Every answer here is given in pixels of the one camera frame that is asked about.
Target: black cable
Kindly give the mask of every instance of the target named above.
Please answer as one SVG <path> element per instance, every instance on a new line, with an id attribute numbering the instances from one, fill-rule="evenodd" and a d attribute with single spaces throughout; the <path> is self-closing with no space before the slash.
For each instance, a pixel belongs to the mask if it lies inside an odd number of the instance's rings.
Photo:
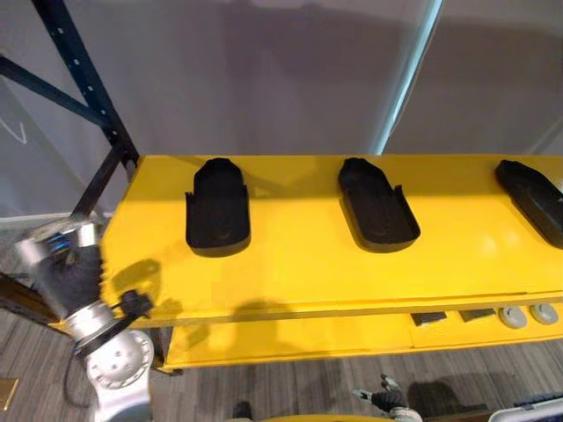
<path id="1" fill-rule="evenodd" d="M 70 355 L 70 359 L 69 359 L 69 364 L 67 365 L 67 369 L 66 371 L 64 371 L 64 380 L 62 381 L 62 393 L 64 395 L 64 399 L 65 401 L 74 406 L 74 407 L 78 407 L 80 409 L 88 409 L 90 408 L 90 404 L 84 404 L 84 403 L 79 403 L 78 401 L 76 401 L 72 395 L 70 394 L 69 391 L 69 373 L 70 373 L 70 366 L 72 365 L 72 361 L 75 359 L 75 354 L 74 352 Z"/>

